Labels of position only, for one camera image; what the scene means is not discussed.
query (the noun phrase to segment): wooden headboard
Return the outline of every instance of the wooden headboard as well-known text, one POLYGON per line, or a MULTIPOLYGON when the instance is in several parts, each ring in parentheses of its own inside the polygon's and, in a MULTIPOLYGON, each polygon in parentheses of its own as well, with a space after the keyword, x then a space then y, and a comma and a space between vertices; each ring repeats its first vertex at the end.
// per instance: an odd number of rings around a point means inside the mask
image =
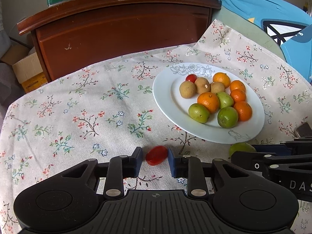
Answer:
POLYGON ((71 0, 18 23, 48 81, 120 55, 193 43, 218 0, 71 0))

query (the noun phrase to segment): orange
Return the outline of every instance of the orange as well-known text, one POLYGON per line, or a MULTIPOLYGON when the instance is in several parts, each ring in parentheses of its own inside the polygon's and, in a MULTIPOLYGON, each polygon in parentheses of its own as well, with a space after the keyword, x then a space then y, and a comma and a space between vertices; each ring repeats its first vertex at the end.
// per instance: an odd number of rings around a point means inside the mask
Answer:
POLYGON ((240 80, 235 80, 235 81, 231 82, 231 84, 230 84, 230 91, 231 92, 233 90, 236 90, 236 89, 240 89, 240 90, 246 92, 246 87, 245 87, 244 83, 241 82, 240 80))
POLYGON ((229 78, 229 76, 225 73, 222 73, 222 72, 218 72, 218 73, 215 73, 214 76, 213 76, 213 82, 220 82, 220 83, 223 83, 225 89, 227 87, 230 86, 231 84, 231 79, 229 78))
POLYGON ((233 90, 230 96, 234 100, 234 103, 246 101, 246 93, 240 89, 233 90))
POLYGON ((210 113, 215 113, 220 107, 219 98, 211 92, 204 92, 197 98, 197 103, 203 105, 210 113))
POLYGON ((239 121, 247 121, 252 117, 252 107, 245 101, 236 103, 234 109, 238 112, 239 121))

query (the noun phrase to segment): tablecloth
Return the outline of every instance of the tablecloth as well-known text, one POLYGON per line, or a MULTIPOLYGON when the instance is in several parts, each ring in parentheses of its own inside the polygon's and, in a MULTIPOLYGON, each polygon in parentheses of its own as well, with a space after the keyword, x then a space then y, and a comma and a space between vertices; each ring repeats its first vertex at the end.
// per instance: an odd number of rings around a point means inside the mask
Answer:
MULTIPOLYGON (((181 62, 194 63, 194 70, 196 63, 222 67, 257 93, 266 120, 251 144, 292 140, 297 125, 311 122, 311 85, 276 55, 217 20, 197 43, 90 65, 24 95, 9 107, 0 135, 3 233, 20 230, 13 202, 22 190, 89 158, 108 162, 114 156, 131 155, 136 146, 146 153, 164 145, 203 162, 228 159, 229 145, 186 133, 165 117, 153 99, 157 74, 166 67, 183 74, 177 68, 181 62)), ((154 167, 143 162, 137 178, 124 180, 125 190, 186 186, 187 179, 171 177, 167 161, 154 167)), ((98 193, 103 188, 101 180, 98 193)), ((310 203, 299 201, 299 207, 292 230, 306 234, 312 229, 310 203)))

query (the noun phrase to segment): plate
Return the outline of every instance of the plate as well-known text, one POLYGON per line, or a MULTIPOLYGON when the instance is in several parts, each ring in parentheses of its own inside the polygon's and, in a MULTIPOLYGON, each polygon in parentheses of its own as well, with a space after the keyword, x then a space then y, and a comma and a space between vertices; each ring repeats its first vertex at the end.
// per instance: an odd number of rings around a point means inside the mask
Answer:
MULTIPOLYGON (((246 86, 246 101, 252 107, 253 112, 250 120, 238 122, 231 129, 224 129, 218 124, 218 111, 211 114, 208 122, 205 124, 196 122, 188 115, 188 108, 193 103, 197 103, 197 97, 199 95, 196 94, 189 99, 182 98, 179 92, 180 84, 185 81, 186 76, 189 74, 205 77, 211 83, 213 75, 217 72, 226 73, 231 81, 242 81, 232 73, 212 65, 202 63, 174 64, 156 76, 153 83, 154 99, 160 110, 169 120, 194 136, 221 144, 249 141, 256 137, 263 128, 265 114, 263 105, 257 94, 245 82, 243 83, 246 86)), ((226 92, 230 94, 229 87, 226 89, 226 92)))

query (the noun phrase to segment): red cherry tomato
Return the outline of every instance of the red cherry tomato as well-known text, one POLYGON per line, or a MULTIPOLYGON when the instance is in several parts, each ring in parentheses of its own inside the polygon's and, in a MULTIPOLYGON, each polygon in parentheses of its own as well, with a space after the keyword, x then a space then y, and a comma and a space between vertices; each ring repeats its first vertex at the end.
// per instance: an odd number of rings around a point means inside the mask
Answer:
POLYGON ((152 148, 145 157, 146 162, 151 165, 158 165, 163 162, 168 156, 168 150, 164 146, 156 146, 152 148))
POLYGON ((186 77, 185 81, 190 81, 190 82, 192 82, 192 83, 195 83, 196 79, 197 79, 197 75, 195 75, 195 74, 190 74, 190 75, 188 75, 188 76, 186 77))

